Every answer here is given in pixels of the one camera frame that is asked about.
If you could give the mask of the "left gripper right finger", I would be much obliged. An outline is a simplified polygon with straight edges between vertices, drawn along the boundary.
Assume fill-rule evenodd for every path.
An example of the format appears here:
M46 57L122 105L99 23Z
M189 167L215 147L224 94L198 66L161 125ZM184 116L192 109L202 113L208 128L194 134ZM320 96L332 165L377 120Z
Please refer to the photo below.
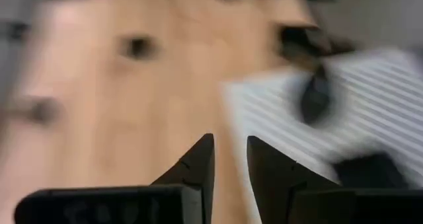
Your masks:
M422 222L422 190L386 153L332 163L339 184L256 136L247 139L247 163L263 223Z

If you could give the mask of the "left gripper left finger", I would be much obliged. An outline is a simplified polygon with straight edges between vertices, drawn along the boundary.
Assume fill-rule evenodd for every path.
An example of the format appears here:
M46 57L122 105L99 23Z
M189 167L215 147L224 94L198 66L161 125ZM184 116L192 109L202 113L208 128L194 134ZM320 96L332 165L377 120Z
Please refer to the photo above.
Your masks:
M148 186L41 189L16 206L16 224L210 223L215 176L213 135L203 135Z

